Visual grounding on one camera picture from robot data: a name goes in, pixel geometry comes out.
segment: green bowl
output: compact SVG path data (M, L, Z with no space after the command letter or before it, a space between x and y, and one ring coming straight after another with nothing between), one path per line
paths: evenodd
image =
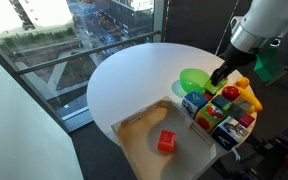
M180 73L181 86L187 93L192 90L202 93L205 90L204 84L209 78L210 75L205 71L195 68L184 69Z

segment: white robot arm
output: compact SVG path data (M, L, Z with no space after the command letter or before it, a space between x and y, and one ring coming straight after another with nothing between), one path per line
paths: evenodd
M238 66L254 61L255 54L268 47L283 32L288 35L288 0L253 0L246 15L233 24L236 28L224 52L225 62L211 76L214 86ZM284 45L285 52L288 52L287 47L288 43Z

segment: white round table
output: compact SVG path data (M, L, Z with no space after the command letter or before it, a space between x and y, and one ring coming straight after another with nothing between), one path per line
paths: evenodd
M222 63L213 54L180 44L148 43L119 51L97 67L88 83L90 113L100 130L119 144L112 124L165 96L180 105L186 94L180 87L180 72L197 68L212 74ZM234 71L227 85L241 76Z

